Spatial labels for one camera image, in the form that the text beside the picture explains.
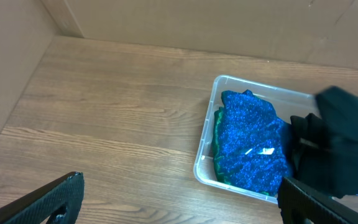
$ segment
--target wooden table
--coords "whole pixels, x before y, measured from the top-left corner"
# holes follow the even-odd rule
[[[280,223],[276,205],[194,178],[221,74],[358,95],[358,70],[56,37],[0,136],[0,207],[75,170],[77,223]]]

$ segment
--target blue sparkly fabric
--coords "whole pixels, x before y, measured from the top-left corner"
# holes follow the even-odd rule
[[[284,155],[289,124],[273,105],[251,91],[222,92],[215,112],[213,153],[218,181],[274,196],[283,176],[292,176]]]

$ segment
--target glitter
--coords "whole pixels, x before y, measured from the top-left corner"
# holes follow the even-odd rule
[[[223,108],[215,111],[213,153],[218,181],[275,195],[292,169],[283,154],[289,124],[273,105],[251,91],[222,92]]]

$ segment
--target brown cardboard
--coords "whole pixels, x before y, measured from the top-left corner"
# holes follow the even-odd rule
[[[40,1],[0,0],[0,132],[57,30]]]
[[[67,0],[85,38],[358,68],[354,0]]]
[[[63,35],[84,37],[74,14],[65,0],[41,0]]]

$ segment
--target black cloth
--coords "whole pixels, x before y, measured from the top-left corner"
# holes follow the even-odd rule
[[[358,97],[333,86],[316,95],[321,119],[292,116],[295,178],[330,196],[358,194]]]

